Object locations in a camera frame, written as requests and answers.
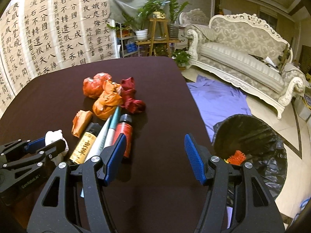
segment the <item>sofa armrest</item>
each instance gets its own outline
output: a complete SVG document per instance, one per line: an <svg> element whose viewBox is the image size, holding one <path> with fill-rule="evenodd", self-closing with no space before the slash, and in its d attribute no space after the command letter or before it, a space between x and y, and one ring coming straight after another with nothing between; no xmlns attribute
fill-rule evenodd
<svg viewBox="0 0 311 233"><path fill-rule="evenodd" d="M214 41L217 38L216 32L206 25L189 24L185 27L184 33L186 38L190 40L188 53L194 60L198 60L197 49L199 45Z"/></svg>
<svg viewBox="0 0 311 233"><path fill-rule="evenodd" d="M279 103L287 106L292 97L303 96L306 85L308 84L304 74L296 68L292 63L287 63L281 72L284 80L284 91L279 98Z"/></svg>

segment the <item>tabletop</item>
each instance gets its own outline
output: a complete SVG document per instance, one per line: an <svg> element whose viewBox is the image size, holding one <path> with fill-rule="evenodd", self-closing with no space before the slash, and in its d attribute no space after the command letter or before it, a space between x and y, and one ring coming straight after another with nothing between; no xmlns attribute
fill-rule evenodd
<svg viewBox="0 0 311 233"><path fill-rule="evenodd" d="M103 188L118 232L192 233L207 187L194 177L184 137L192 133L198 144L211 153L213 149L195 101L170 58L99 61L33 79L1 118L0 144L35 140L61 129L70 155L78 142L71 134L72 120L79 110L92 110L95 101L83 95L83 80L99 72L109 73L117 83L134 77L136 98L147 105L145 113L133 116L131 162L121 164L116 180ZM103 123L95 116L93 121Z"/></svg>

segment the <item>purple paper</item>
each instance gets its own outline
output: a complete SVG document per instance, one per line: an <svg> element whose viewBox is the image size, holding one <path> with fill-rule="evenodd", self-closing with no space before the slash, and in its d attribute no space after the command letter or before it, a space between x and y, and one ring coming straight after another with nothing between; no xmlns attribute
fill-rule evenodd
<svg viewBox="0 0 311 233"><path fill-rule="evenodd" d="M198 75L197 82L187 83L207 133L213 141L214 125L235 114L252 115L246 95L231 84Z"/></svg>

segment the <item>blue textured pad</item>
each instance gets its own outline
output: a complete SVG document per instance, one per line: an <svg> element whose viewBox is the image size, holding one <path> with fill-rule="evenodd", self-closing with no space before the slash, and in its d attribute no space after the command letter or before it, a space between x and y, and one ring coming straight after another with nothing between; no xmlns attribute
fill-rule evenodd
<svg viewBox="0 0 311 233"><path fill-rule="evenodd" d="M188 134L185 136L185 150L188 155L188 159L190 161L195 178L203 185L207 181L205 176L205 167Z"/></svg>
<svg viewBox="0 0 311 233"><path fill-rule="evenodd" d="M115 179L118 173L118 168L122 161L125 149L126 149L126 136L123 135L107 164L106 176L104 179L105 186L108 186L110 182Z"/></svg>
<svg viewBox="0 0 311 233"><path fill-rule="evenodd" d="M30 154L34 154L39 149L43 148L45 146L45 137L39 138L35 141L30 142L25 151Z"/></svg>

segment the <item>black plastic bag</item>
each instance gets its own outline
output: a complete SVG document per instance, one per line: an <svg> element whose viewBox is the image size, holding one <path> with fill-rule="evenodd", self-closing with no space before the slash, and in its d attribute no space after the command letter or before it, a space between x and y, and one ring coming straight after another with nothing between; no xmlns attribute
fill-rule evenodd
<svg viewBox="0 0 311 233"><path fill-rule="evenodd" d="M286 180L287 154L282 139L265 122L254 116L234 115L214 125L214 150L228 159L239 150L262 176L273 198L280 194ZM230 203L233 185L229 186Z"/></svg>

